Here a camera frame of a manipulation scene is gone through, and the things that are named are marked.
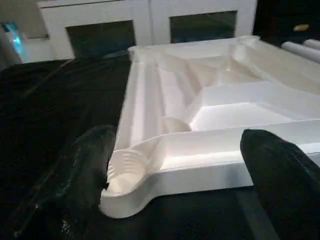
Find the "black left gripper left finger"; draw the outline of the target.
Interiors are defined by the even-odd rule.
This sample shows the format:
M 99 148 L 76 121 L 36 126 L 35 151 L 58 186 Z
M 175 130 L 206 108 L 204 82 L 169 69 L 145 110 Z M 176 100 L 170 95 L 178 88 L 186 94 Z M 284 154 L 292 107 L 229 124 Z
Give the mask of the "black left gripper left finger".
M 115 140 L 111 125 L 95 126 L 75 139 L 13 212 L 12 239 L 86 239 L 92 211 L 109 186 Z

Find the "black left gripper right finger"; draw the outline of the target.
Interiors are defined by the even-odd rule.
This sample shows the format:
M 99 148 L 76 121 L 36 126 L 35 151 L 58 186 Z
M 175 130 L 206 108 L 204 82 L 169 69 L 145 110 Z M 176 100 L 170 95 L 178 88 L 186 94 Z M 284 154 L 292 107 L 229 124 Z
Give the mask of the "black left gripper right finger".
M 320 168 L 297 145 L 246 129 L 240 152 L 263 209 L 282 240 L 320 238 Z

